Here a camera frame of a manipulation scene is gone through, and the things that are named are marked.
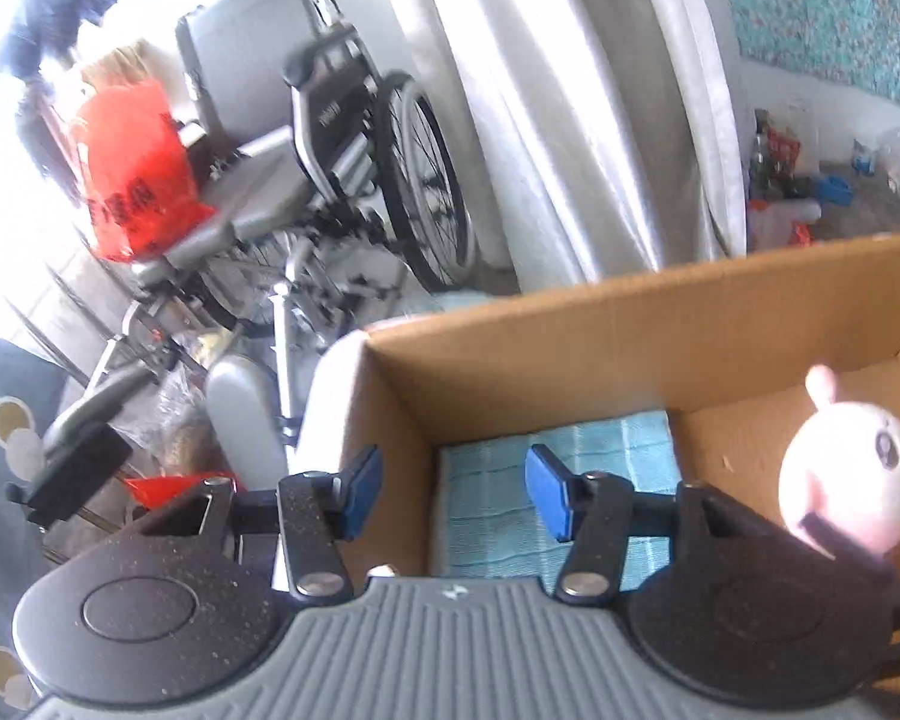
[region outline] gray cushion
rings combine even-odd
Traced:
[[[292,146],[279,146],[276,168],[233,217],[237,239],[251,242],[300,218],[314,195],[310,183],[296,162]]]
[[[185,62],[213,107],[202,123],[218,153],[290,122],[283,62],[314,39],[311,11],[307,0],[218,0],[186,17],[194,57]]]
[[[277,149],[242,159],[200,192],[200,202],[217,209],[217,213],[171,247],[166,257],[175,268],[197,266],[200,260],[226,251],[237,242],[233,218],[250,196],[266,183],[280,161]]]

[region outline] pink plush toy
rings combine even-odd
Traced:
[[[780,512],[787,528],[816,512],[876,556],[900,542],[900,420],[871,403],[838,403],[837,377],[814,365],[806,378],[817,413],[787,447]]]

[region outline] red plastic item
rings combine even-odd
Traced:
[[[125,479],[124,484],[130,490],[138,504],[147,509],[159,509],[168,501],[172,501],[181,493],[194,485],[198,485],[202,480],[209,479],[214,476],[226,476],[236,480],[232,473],[223,471],[211,471],[209,473],[199,473],[193,476],[155,476],[152,479]]]
[[[773,162],[783,165],[783,172],[792,175],[800,156],[800,141],[788,132],[770,127],[767,131],[767,142],[770,146],[770,157]]]
[[[101,90],[77,111],[70,135],[103,259],[154,258],[215,213],[197,199],[157,81]]]
[[[803,221],[794,222],[794,232],[790,236],[791,247],[811,247],[813,245],[813,233],[810,227]]]

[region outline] gray plastic base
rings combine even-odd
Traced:
[[[239,683],[184,706],[111,712],[45,700],[34,720],[872,720],[858,699],[751,712],[682,688],[631,649],[616,618],[548,598],[537,581],[374,579],[308,610]]]

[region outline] orange bag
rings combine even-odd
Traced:
[[[77,111],[70,134],[103,259],[152,259],[213,215],[197,199],[157,81],[98,92]]]

